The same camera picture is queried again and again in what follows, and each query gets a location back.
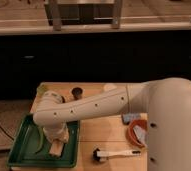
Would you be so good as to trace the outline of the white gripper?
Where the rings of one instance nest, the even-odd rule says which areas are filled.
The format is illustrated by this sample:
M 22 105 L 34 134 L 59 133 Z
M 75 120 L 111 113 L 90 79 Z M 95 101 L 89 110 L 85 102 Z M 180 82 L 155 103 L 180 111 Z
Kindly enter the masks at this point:
M 67 124 L 60 123 L 54 128 L 44 127 L 43 131 L 47 140 L 52 143 L 49 154 L 60 157 L 64 146 L 63 143 L 67 143 L 69 140 L 69 130 L 67 128 Z

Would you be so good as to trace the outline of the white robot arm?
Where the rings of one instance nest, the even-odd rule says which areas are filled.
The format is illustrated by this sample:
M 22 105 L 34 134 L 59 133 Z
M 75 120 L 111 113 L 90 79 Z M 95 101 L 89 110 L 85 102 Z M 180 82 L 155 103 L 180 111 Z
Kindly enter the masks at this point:
M 147 115 L 148 171 L 191 171 L 191 80 L 165 78 L 62 103 L 44 93 L 33 120 L 53 134 L 65 122 L 117 114 Z

